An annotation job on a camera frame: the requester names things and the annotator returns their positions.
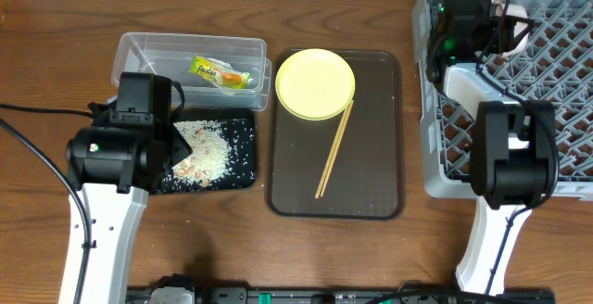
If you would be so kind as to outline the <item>yellow plate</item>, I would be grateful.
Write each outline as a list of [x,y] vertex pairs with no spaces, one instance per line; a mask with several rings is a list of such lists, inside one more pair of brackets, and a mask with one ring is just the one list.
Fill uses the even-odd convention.
[[281,64],[275,91],[284,108],[305,120],[327,120],[353,100],[353,69],[337,53],[326,49],[295,52]]

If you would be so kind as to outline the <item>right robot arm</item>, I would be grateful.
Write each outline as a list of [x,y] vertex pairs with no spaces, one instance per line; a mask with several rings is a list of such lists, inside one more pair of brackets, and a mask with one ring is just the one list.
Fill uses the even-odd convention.
[[464,292],[500,296],[523,224],[558,182],[555,109],[513,94],[483,68],[524,49],[534,22],[510,0],[443,0],[427,42],[430,83],[473,118],[473,228],[455,276]]

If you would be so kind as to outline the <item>rice food waste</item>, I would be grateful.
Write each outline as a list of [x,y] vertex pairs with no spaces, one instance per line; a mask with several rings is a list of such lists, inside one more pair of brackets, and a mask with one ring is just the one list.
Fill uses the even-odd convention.
[[220,121],[181,121],[175,127],[192,149],[188,157],[172,168],[176,179],[208,188],[230,173],[231,147],[223,138]]

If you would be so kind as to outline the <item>white bowl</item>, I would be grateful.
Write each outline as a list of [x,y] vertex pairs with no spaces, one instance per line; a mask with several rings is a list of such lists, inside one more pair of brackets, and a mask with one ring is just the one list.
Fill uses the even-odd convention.
[[[515,4],[510,5],[510,7],[507,10],[507,14],[511,17],[519,17],[524,19],[528,17],[525,8],[521,5]],[[512,39],[519,37],[523,31],[528,32],[528,23],[526,21],[516,21],[514,26],[512,27]],[[501,52],[498,56],[501,58],[505,58],[523,52],[527,47],[528,38],[529,35],[528,33],[526,33],[520,41],[516,41],[516,43],[511,46],[511,49]]]

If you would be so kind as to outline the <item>green snack wrapper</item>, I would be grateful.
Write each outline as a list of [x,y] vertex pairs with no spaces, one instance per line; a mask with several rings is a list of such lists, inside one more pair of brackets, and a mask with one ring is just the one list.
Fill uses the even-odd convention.
[[244,89],[251,81],[248,72],[240,72],[229,63],[209,57],[194,56],[189,72],[221,88]]

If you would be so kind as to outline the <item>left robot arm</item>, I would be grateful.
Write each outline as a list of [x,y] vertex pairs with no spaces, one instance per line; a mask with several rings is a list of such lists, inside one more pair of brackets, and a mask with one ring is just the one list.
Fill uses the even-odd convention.
[[66,147],[70,190],[69,248],[59,300],[122,303],[133,243],[148,196],[192,149],[174,123],[182,87],[149,73],[120,75],[117,97],[92,102],[92,122]]

